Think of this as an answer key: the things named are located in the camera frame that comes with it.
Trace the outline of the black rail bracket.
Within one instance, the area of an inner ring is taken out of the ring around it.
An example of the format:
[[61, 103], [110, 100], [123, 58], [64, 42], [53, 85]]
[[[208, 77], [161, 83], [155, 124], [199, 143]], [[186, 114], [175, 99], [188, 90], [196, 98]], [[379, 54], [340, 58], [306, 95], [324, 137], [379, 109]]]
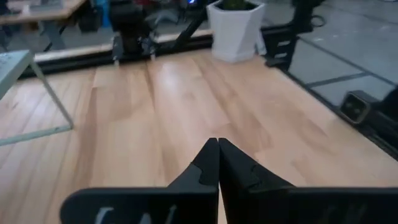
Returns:
[[298, 37], [291, 32], [263, 33], [267, 53], [266, 65], [280, 70], [288, 70], [292, 63]]

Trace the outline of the cactus in white pot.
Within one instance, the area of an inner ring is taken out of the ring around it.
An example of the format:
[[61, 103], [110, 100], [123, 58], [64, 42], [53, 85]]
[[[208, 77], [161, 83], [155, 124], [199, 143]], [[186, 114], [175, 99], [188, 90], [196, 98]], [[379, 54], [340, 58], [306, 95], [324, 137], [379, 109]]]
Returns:
[[206, 7], [209, 27], [213, 31], [212, 55], [225, 62], [236, 63], [253, 58], [266, 4], [243, 0], [241, 10], [229, 10], [223, 0]]

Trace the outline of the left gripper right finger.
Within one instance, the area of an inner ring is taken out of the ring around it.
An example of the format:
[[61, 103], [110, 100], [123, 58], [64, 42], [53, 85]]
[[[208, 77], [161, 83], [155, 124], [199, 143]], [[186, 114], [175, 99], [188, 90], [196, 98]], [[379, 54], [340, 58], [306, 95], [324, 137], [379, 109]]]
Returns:
[[296, 187], [218, 142], [228, 224], [398, 224], [397, 187]]

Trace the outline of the wooden desk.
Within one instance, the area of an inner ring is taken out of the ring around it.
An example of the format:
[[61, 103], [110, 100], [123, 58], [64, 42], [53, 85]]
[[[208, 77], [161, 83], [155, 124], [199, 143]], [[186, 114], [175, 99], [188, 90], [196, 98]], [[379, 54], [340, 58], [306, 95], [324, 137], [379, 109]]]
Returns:
[[0, 26], [40, 22], [55, 50], [65, 49], [56, 22], [68, 19], [88, 0], [25, 0], [11, 1], [7, 8], [11, 14], [0, 15]]

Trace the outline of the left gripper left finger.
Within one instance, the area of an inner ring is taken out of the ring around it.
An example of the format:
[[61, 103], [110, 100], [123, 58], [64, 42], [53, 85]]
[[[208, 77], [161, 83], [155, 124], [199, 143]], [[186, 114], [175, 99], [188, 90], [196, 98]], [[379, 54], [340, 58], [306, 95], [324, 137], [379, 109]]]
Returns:
[[220, 147], [210, 138], [166, 187], [97, 187], [69, 195], [61, 224], [217, 224]]

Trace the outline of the mint green perforated shelf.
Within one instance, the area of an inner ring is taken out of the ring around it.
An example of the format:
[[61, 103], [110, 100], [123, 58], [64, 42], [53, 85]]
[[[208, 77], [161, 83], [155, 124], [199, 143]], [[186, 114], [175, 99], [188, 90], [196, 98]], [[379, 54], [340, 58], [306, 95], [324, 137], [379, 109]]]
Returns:
[[9, 91], [9, 89], [13, 86], [13, 84], [15, 84], [17, 79], [28, 67], [33, 70], [37, 78], [43, 83], [43, 86], [51, 97], [52, 101], [55, 103], [62, 116], [67, 121], [67, 125], [0, 139], [0, 146], [15, 144], [22, 141], [30, 141], [32, 139], [70, 131], [74, 128], [72, 117], [60, 101], [60, 98], [54, 92], [53, 88], [50, 86], [50, 83], [46, 79], [38, 64], [35, 62], [34, 55], [30, 50], [17, 50], [0, 53], [0, 99]]

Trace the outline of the black aluminium rig frame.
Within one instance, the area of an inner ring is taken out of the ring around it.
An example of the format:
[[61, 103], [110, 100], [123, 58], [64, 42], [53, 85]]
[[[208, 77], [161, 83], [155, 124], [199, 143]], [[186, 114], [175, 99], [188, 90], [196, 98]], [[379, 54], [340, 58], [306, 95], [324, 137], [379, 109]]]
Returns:
[[[313, 10], [320, 6], [323, 1], [325, 0], [292, 0], [293, 7], [295, 8], [293, 19], [286, 24], [261, 28], [260, 40], [264, 41], [263, 33], [265, 32], [291, 32], [299, 37], [299, 34], [313, 31], [315, 27], [311, 23], [312, 18], [315, 17], [315, 15], [312, 14]], [[205, 10], [203, 9], [199, 18], [191, 22], [188, 28], [183, 30], [175, 40], [169, 40], [163, 44], [156, 43], [157, 48], [155, 55], [161, 56], [209, 49], [213, 43], [212, 34], [192, 37], [194, 31], [198, 29], [199, 25], [206, 17]], [[39, 62], [39, 67], [44, 69], [45, 74], [60, 73], [107, 65], [113, 62], [111, 57], [112, 50], [107, 50], [86, 55], [68, 56], [61, 59], [44, 60], [43, 62]], [[149, 57], [143, 57], [140, 60], [132, 58], [130, 60], [123, 60], [122, 63], [136, 62], [144, 59], [149, 59]], [[379, 100], [370, 115], [361, 124], [352, 124], [338, 111], [341, 103], [338, 103], [337, 106], [333, 105], [324, 96], [321, 96], [321, 94], [315, 92], [315, 90], [311, 90], [309, 84], [304, 84], [302, 81], [299, 81], [298, 78], [295, 78], [289, 70], [281, 71], [338, 115], [342, 120], [349, 123], [354, 129], [398, 161], [398, 87], [395, 87], [382, 100]]]

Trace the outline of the green cactus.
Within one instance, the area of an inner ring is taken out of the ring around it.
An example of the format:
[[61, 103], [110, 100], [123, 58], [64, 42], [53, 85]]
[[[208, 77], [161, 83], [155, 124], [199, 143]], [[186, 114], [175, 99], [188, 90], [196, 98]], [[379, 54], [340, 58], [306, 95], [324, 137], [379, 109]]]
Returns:
[[222, 9], [229, 11], [246, 10], [246, 0], [223, 0]]

